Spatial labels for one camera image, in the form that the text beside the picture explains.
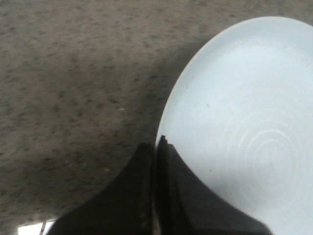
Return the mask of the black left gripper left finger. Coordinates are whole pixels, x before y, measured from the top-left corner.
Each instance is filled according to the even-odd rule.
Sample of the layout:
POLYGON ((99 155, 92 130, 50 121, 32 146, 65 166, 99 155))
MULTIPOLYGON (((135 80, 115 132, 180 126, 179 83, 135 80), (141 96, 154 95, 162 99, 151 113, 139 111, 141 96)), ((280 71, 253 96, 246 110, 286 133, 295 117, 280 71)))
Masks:
POLYGON ((152 234, 154 148, 141 143, 125 168, 97 196, 63 215, 50 235, 152 234))

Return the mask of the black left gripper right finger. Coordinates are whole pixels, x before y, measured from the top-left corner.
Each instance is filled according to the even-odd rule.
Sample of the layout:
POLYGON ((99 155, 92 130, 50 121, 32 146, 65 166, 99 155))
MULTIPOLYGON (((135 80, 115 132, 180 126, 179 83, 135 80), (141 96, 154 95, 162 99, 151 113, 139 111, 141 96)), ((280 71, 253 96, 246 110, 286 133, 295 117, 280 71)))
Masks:
POLYGON ((266 225, 209 189, 162 136, 156 151, 156 211, 163 235, 269 235, 266 225))

